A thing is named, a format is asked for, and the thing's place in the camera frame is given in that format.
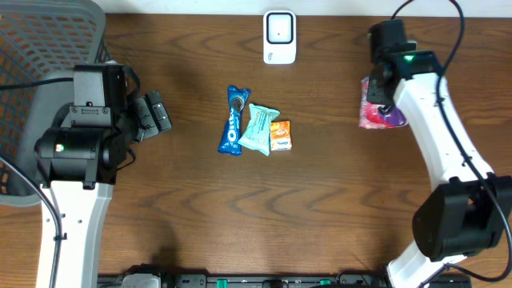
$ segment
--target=white plug-in device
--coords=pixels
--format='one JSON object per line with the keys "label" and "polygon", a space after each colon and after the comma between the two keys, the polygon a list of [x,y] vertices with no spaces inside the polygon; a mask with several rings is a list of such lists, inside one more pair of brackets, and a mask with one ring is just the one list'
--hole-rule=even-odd
{"label": "white plug-in device", "polygon": [[288,10],[272,10],[263,16],[263,61],[291,64],[297,54],[297,20]]}

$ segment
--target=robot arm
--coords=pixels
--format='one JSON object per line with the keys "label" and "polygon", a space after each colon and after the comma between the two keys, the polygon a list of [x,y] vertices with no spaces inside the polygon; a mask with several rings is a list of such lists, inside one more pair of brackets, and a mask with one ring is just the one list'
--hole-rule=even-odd
{"label": "robot arm", "polygon": [[[117,64],[80,65],[73,71],[74,100],[61,126],[49,128],[37,141],[42,191],[62,224],[56,288],[96,286],[102,228],[112,199],[118,166],[133,142],[171,128],[157,91],[137,98],[126,94],[125,73]],[[42,244],[37,288],[47,288],[54,260],[55,225],[42,206]]]}
{"label": "robot arm", "polygon": [[[406,41],[402,21],[382,22],[370,29],[372,62],[368,101],[396,106],[409,120],[430,176],[432,195],[413,218],[414,241],[387,267],[396,288],[419,287],[446,263],[456,263],[498,244],[503,224],[464,163],[436,101],[440,65],[434,53],[416,51]],[[472,163],[494,188],[503,213],[512,207],[512,178],[496,177],[474,148],[446,87],[441,96],[448,119]]]}

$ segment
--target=wooden table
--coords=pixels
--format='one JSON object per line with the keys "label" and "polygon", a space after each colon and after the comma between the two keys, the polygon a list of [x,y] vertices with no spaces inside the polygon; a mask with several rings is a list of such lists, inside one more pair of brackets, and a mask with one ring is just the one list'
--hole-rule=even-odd
{"label": "wooden table", "polygon": [[[174,127],[135,146],[137,162],[119,174],[100,272],[156,263],[213,274],[334,274],[399,256],[430,185],[409,128],[358,127],[360,80],[371,69],[366,32],[381,20],[299,17],[296,63],[268,66],[260,16],[108,15],[113,57],[136,70],[142,91],[161,92]],[[510,19],[468,19],[447,75],[468,133],[499,175],[512,174],[511,27]],[[458,20],[408,18],[406,29],[444,61]],[[251,88],[251,102],[291,120],[292,151],[217,153],[229,84]],[[244,128],[248,120],[246,111]],[[34,286],[39,222],[39,207],[0,207],[2,287]],[[464,262],[487,275],[505,264],[504,241]]]}

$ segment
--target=mesh basket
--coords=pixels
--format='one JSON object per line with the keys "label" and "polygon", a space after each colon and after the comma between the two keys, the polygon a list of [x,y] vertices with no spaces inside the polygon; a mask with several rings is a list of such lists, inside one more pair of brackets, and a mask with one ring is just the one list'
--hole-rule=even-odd
{"label": "mesh basket", "polygon": [[[89,0],[0,0],[0,85],[33,82],[79,63],[106,62],[105,14]],[[35,88],[0,91],[0,152],[16,162]],[[0,166],[0,204],[29,206]]]}

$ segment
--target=oreo package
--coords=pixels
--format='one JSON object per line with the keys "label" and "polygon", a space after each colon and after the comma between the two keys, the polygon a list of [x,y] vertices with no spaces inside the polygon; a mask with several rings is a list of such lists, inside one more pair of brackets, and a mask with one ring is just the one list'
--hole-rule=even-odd
{"label": "oreo package", "polygon": [[221,143],[218,145],[219,153],[231,154],[233,156],[242,154],[242,147],[238,144],[241,136],[240,119],[249,96],[249,89],[239,89],[232,85],[227,87],[227,103],[230,108],[230,117],[224,126]]}

